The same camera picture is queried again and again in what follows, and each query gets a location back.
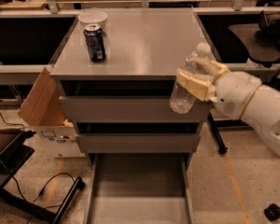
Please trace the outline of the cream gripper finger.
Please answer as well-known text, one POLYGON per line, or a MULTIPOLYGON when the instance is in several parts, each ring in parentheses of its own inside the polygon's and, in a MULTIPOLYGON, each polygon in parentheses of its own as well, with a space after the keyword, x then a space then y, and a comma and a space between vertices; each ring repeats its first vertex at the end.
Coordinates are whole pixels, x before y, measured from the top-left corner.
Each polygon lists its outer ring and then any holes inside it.
POLYGON ((217 61, 210 61, 209 76, 211 82, 216 82, 224 74, 230 72, 229 67, 224 63, 219 63, 217 61))
POLYGON ((200 101, 209 101, 216 91, 209 75, 193 74, 181 68, 177 69, 176 81, 191 95, 200 101))

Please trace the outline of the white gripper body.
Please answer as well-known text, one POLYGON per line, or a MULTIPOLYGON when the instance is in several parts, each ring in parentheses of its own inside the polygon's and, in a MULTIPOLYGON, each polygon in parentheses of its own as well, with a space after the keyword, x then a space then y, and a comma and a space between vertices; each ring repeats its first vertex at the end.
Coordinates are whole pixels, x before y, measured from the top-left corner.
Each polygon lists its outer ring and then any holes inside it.
POLYGON ((214 107, 230 119, 239 119, 255 91, 262 85, 258 77, 246 72, 229 72, 216 81, 214 107))

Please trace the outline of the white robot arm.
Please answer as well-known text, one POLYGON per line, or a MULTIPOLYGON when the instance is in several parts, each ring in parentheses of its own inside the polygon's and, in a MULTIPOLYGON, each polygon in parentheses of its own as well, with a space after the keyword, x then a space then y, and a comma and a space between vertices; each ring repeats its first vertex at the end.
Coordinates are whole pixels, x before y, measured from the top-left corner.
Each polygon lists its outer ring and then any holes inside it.
POLYGON ((280 156, 280 91, 247 72, 205 58, 190 59, 188 66, 177 70, 176 81, 224 116, 248 124, 280 156))

